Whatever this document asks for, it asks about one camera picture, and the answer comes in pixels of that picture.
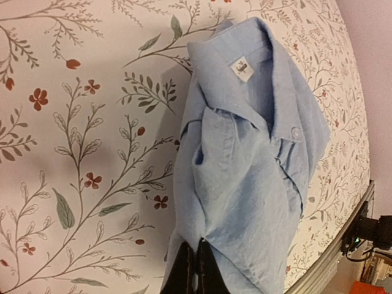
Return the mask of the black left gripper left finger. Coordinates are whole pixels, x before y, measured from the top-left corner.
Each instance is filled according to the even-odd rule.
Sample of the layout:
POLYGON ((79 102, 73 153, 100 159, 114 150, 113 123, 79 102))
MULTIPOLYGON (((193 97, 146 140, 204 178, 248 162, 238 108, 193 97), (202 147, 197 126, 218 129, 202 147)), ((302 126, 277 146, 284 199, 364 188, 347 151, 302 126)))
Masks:
POLYGON ((193 294, 194 274, 194 251, 187 242, 183 242, 160 294, 193 294))

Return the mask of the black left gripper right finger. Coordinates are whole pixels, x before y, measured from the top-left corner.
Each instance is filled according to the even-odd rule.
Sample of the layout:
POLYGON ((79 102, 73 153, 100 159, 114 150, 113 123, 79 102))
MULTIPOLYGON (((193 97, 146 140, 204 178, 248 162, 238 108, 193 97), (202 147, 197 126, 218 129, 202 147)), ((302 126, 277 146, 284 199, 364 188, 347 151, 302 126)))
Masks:
POLYGON ((201 239, 196 259, 198 294, 230 294, 209 242, 201 239))

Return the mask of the light blue long sleeve shirt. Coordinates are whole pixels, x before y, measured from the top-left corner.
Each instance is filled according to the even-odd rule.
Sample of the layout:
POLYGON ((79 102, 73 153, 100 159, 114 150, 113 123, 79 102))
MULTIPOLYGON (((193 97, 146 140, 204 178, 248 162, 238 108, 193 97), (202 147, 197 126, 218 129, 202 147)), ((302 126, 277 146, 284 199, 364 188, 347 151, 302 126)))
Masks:
POLYGON ((230 293, 282 293, 289 247, 330 129, 307 81, 259 18, 188 46, 193 67, 173 173, 178 249, 209 242, 230 293))

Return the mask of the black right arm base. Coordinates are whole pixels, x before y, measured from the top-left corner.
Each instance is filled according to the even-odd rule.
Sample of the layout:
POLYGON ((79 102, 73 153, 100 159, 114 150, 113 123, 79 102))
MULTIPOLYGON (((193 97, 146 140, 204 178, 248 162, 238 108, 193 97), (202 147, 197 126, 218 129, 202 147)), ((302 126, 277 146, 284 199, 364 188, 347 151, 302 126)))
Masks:
POLYGON ((360 216, 353 222, 342 237, 341 252, 351 262, 365 262, 374 255, 375 249, 388 251, 391 249, 391 216, 380 216, 377 219, 360 216), (366 257, 354 259, 349 252, 370 241, 372 247, 364 254, 366 257))

